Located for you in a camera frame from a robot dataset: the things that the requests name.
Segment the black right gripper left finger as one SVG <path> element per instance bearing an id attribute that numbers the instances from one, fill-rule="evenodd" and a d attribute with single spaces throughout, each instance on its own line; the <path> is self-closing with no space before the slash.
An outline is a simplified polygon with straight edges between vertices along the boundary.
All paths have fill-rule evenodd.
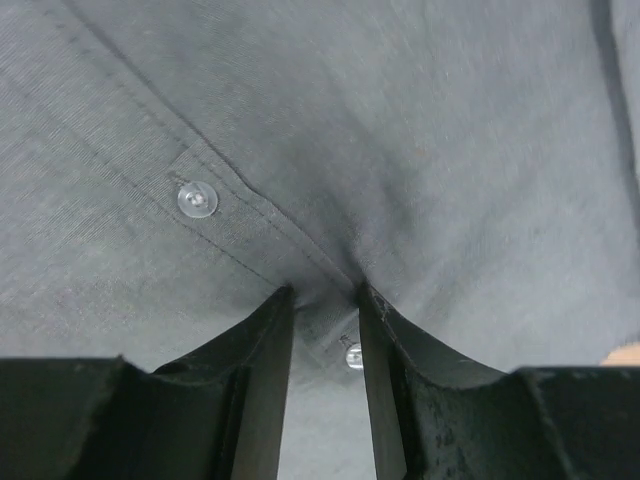
<path id="1" fill-rule="evenodd" d="M 273 479 L 294 320 L 291 287 L 146 372 L 112 358 L 1 362 L 5 479 Z"/>

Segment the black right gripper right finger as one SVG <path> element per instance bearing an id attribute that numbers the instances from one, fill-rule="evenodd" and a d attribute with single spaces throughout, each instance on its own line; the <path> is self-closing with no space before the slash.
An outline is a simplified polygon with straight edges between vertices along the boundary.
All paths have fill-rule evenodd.
<path id="1" fill-rule="evenodd" d="M 639 371 L 537 367 L 503 373 L 357 293 L 380 479 L 635 479 Z"/>

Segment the grey button-up shirt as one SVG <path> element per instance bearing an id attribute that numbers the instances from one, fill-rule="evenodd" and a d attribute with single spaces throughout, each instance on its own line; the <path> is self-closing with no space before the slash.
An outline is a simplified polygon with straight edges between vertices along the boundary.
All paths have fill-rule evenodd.
<path id="1" fill-rule="evenodd" d="M 356 288 L 511 370 L 639 339 L 635 1 L 5 1 L 1 352 L 297 292 L 280 477 L 370 479 Z"/>

